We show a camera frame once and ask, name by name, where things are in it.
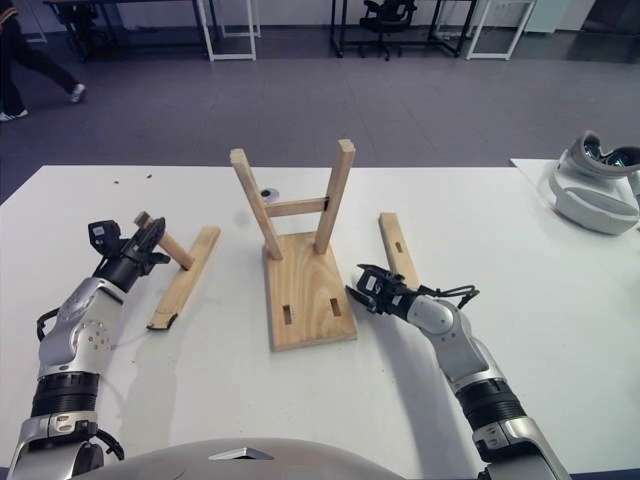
white vr headset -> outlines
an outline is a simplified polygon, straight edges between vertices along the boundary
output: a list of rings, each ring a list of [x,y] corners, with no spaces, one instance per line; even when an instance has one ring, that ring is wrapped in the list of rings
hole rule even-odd
[[[590,230],[613,235],[640,219],[640,147],[602,153],[600,137],[587,130],[565,150],[549,185],[556,209]]]

wooden board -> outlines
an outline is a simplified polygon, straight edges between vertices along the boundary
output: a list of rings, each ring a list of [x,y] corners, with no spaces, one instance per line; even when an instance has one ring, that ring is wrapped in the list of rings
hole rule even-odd
[[[218,227],[202,227],[198,237],[189,250],[189,255],[194,261],[189,270],[180,270],[173,277],[171,285],[162,296],[158,307],[147,325],[150,330],[167,330],[173,322],[178,318],[185,303],[189,299],[189,295],[198,282],[200,274],[204,269],[213,246],[220,237],[220,229]]]
[[[393,273],[399,273],[404,277],[407,287],[416,290],[420,286],[418,274],[413,266],[413,260],[409,255],[407,242],[402,234],[398,216],[395,213],[381,213],[378,218],[384,249],[387,252],[387,261]]]
[[[317,254],[315,234],[280,235],[284,258],[265,255],[274,351],[357,338],[331,245]]]

person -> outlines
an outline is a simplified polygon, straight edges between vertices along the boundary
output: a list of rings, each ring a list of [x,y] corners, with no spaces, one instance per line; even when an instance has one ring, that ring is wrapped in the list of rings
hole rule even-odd
[[[11,80],[13,60],[53,80],[69,94],[72,103],[84,98],[86,87],[47,54],[31,48],[22,36],[16,19],[18,10],[11,0],[0,0],[0,122],[26,117],[29,111],[22,103],[20,92]]]

gray carpet floor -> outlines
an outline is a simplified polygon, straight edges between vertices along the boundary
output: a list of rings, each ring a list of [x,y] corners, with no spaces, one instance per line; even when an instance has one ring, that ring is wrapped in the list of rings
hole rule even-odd
[[[599,61],[591,45],[598,61],[567,60],[589,55],[560,34],[523,38],[509,62],[435,49],[384,62],[337,59],[327,38],[265,30],[257,62],[210,64],[196,48],[83,64],[54,36],[45,48],[88,96],[70,105],[48,79],[17,69],[31,115],[1,127],[0,201],[43,164],[228,165],[243,147],[256,166],[327,166],[348,137],[359,167],[492,167],[556,158],[584,129],[612,147],[640,143],[637,53]]]

sneaker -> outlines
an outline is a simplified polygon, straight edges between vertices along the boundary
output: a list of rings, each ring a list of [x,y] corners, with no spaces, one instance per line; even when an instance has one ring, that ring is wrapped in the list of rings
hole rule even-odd
[[[84,94],[87,90],[87,87],[79,83],[73,88],[73,92],[69,95],[71,98],[71,103],[80,103],[84,98]]]
[[[26,117],[29,115],[29,111],[25,108],[20,113],[15,115],[9,115],[8,113],[0,112],[0,122],[10,122],[11,120],[17,120],[18,118]]]

